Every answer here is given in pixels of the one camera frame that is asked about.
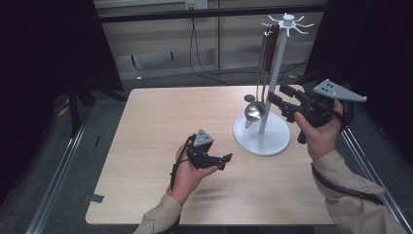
metal rail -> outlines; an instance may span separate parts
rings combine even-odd
[[[313,4],[313,5],[290,5],[279,7],[260,7],[260,8],[223,8],[223,9],[206,9],[194,11],[171,11],[171,12],[154,12],[140,14],[111,14],[100,15],[98,17],[57,19],[66,23],[77,22],[125,22],[125,21],[145,21],[145,20],[177,20],[177,19],[194,19],[194,18],[215,18],[215,17],[236,17],[236,16],[253,16],[253,15],[270,15],[284,13],[311,13],[325,12],[330,10],[341,11],[347,8],[356,7],[355,4]]]
[[[400,224],[404,227],[404,229],[408,233],[413,234],[413,229],[411,225],[408,223],[407,219],[405,218],[403,211],[401,210],[401,208],[399,207],[399,205],[393,198],[390,191],[386,188],[383,181],[377,175],[376,171],[374,170],[373,166],[368,161],[364,151],[361,149],[360,145],[358,144],[355,136],[353,135],[349,127],[345,128],[345,130],[342,133],[342,137],[344,138],[346,143],[349,145],[350,150],[352,150],[352,153],[355,156],[358,162],[358,165],[361,167],[361,170],[363,171],[366,178],[382,186],[386,190],[385,197],[384,197],[385,199],[384,203],[386,207],[389,208],[389,210],[392,212],[395,219],[397,219],[397,221],[400,222]]]
[[[77,134],[69,141],[66,151],[64,152],[60,164],[58,165],[55,175],[49,185],[49,188],[43,196],[43,200],[37,208],[34,217],[30,221],[30,224],[25,232],[26,234],[40,234],[45,227],[49,214],[51,213],[52,208],[55,204],[58,191],[63,184],[64,177],[69,168],[70,162],[72,161],[72,158],[85,130],[85,126],[88,123],[89,117],[91,116],[92,110],[88,108],[86,111],[86,117]]]

forearm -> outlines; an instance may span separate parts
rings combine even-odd
[[[324,178],[338,186],[383,199],[384,189],[353,174],[335,150],[314,161],[313,165]],[[343,233],[406,233],[386,207],[332,191],[315,181],[325,196],[331,218]]]
[[[182,211],[182,206],[168,195],[164,195],[157,207],[147,212],[134,234],[160,233],[173,226]]]

table top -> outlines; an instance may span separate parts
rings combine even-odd
[[[102,203],[91,202],[87,222],[140,223],[165,194],[178,147],[203,129],[214,137],[209,155],[233,153],[233,157],[224,171],[206,177],[192,193],[184,205],[181,224],[332,224],[312,177],[307,146],[296,140],[296,124],[287,123],[289,144],[272,157],[250,154],[235,140],[234,124],[247,105],[244,96],[254,95],[255,89],[133,90],[94,192],[104,199]],[[281,116],[276,106],[271,111]]]

round base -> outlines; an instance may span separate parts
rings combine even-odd
[[[274,156],[289,143],[290,131],[284,120],[276,114],[269,113],[264,133],[259,133],[261,120],[245,128],[245,116],[237,119],[234,136],[246,151],[258,156]]]

hand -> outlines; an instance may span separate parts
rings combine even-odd
[[[343,114],[343,105],[337,99],[334,100],[334,110]],[[295,122],[306,135],[307,148],[313,161],[333,151],[340,134],[341,122],[336,116],[326,125],[314,128],[299,112],[294,113]]]
[[[175,159],[179,157],[182,148],[183,145],[181,145],[178,151],[176,151]],[[185,152],[181,159],[181,161],[186,161],[182,162],[179,165],[176,172],[173,190],[170,190],[169,185],[166,192],[167,195],[175,199],[182,206],[185,203],[186,199],[188,199],[189,195],[198,187],[198,185],[200,185],[201,180],[218,170],[218,166],[212,166],[203,170],[197,170],[196,168],[194,168],[191,162],[187,160],[187,149],[188,148],[185,148]]]

